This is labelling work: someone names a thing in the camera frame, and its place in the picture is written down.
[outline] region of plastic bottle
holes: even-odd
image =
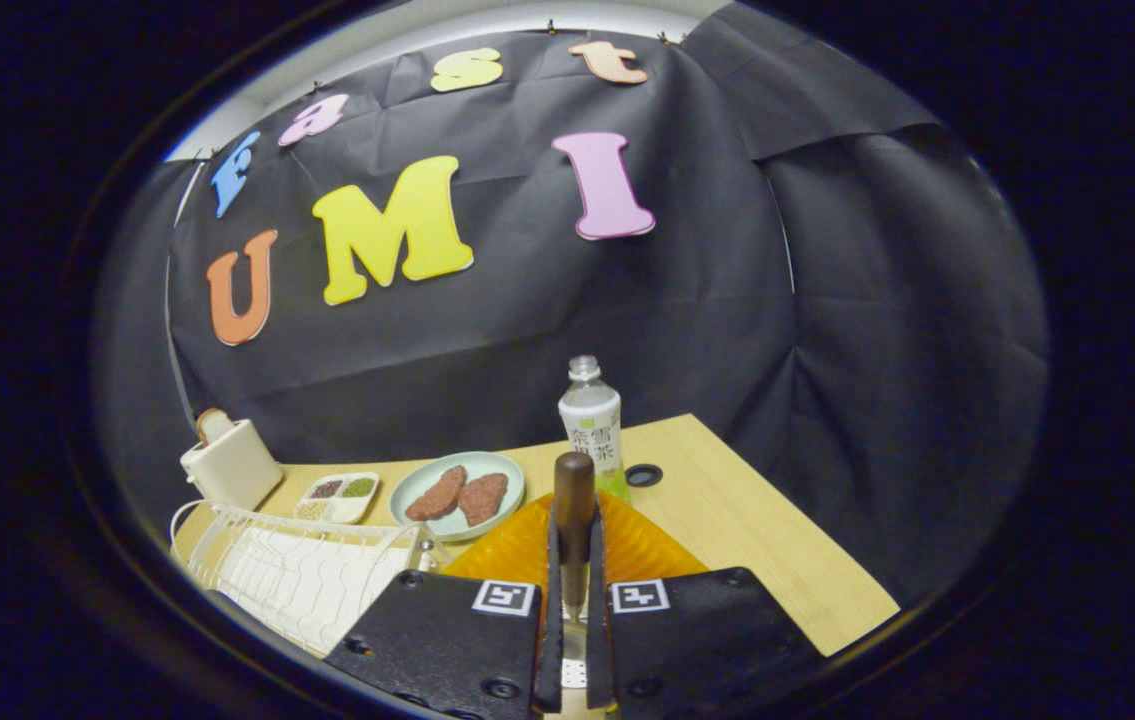
[[[558,401],[558,415],[572,450],[592,457],[595,486],[630,502],[621,462],[621,393],[602,377],[594,355],[572,357],[568,363],[571,387]]]

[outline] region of plate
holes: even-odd
[[[367,495],[356,497],[346,496],[348,486],[353,482],[361,479],[371,480],[371,489]],[[328,483],[335,484],[335,489],[330,492],[330,495],[319,499],[311,497],[314,495],[317,488]],[[370,505],[371,497],[376,496],[376,489],[379,487],[380,475],[378,474],[325,475],[314,480],[310,489],[305,491],[305,495],[301,496],[301,501],[296,504],[296,510],[293,510],[292,514],[302,520],[326,520],[328,524],[356,524],[365,514],[367,505]]]
[[[466,482],[481,478],[487,474],[506,474],[508,486],[501,499],[501,509],[485,524],[474,525],[465,520],[465,512],[461,509],[452,510],[438,520],[426,520],[429,529],[434,531],[438,539],[445,542],[456,542],[481,536],[490,528],[497,527],[502,520],[508,518],[511,512],[518,510],[522,503],[522,493],[526,492],[526,483],[522,479],[522,469],[518,468],[518,462],[508,460],[507,457],[494,454],[494,452],[457,452],[455,455],[439,457],[438,460],[421,466],[407,474],[406,478],[398,483],[389,495],[389,514],[393,514],[395,524],[411,525],[415,520],[407,518],[407,506],[417,499],[424,495],[424,492],[443,477],[454,466],[465,467]]]

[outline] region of seasoning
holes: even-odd
[[[350,483],[346,488],[340,493],[340,497],[365,497],[371,495],[371,488],[375,487],[376,482],[371,478],[358,478]]]
[[[301,520],[317,520],[323,518],[323,512],[328,502],[305,502],[296,509],[296,517]]]
[[[329,482],[326,482],[326,483],[321,484],[321,486],[316,487],[314,492],[310,493],[310,497],[330,497],[330,496],[334,496],[335,495],[335,491],[337,491],[339,488],[339,486],[340,486],[340,480],[329,480]]]

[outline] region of white dish drying rack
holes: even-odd
[[[207,505],[212,519],[188,556],[175,527]],[[199,500],[171,516],[171,556],[267,628],[325,658],[402,570],[431,570],[451,555],[424,524],[402,528],[275,518]]]

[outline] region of green herb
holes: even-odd
[[[340,497],[365,497],[371,495],[371,488],[375,487],[376,482],[371,478],[358,478],[350,483],[348,486],[344,487],[340,493]]]

